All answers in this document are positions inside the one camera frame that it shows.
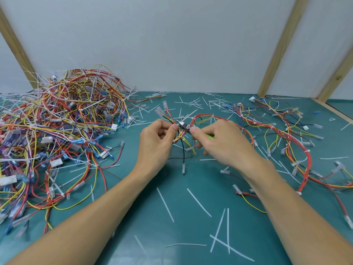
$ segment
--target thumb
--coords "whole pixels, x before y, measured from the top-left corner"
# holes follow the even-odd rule
[[[165,137],[163,138],[163,140],[170,141],[170,143],[172,143],[173,139],[175,138],[175,135],[177,134],[177,130],[178,130],[178,125],[172,124],[169,127],[167,133],[165,134]]]
[[[190,133],[198,142],[200,142],[203,146],[208,145],[212,139],[210,139],[200,128],[197,126],[192,126],[190,128]]]

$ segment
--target hand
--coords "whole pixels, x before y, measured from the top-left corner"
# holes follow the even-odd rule
[[[161,119],[144,128],[140,134],[140,145],[135,169],[154,177],[168,160],[178,125]]]
[[[255,166],[256,161],[263,161],[232,121],[218,120],[203,129],[192,126],[190,133],[198,142],[196,147],[205,148],[205,155],[211,154],[218,162],[242,173]]]

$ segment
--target right hand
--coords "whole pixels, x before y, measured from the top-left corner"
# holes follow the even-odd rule
[[[190,133],[197,140],[196,147],[205,148],[205,155],[210,154],[218,162],[242,173],[264,160],[232,121],[218,120],[203,129],[192,126]]]

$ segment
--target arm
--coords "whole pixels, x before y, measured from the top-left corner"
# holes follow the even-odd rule
[[[203,129],[192,127],[190,132],[206,155],[240,171],[266,208],[294,265],[353,264],[350,243],[281,178],[232,121],[218,120]]]
[[[145,128],[140,135],[137,163],[126,178],[7,265],[29,260],[37,265],[93,265],[136,197],[166,163],[177,128],[162,120]]]

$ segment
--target green table surface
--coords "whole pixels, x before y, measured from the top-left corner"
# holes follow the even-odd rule
[[[353,118],[353,100],[329,99],[326,103],[348,117]]]

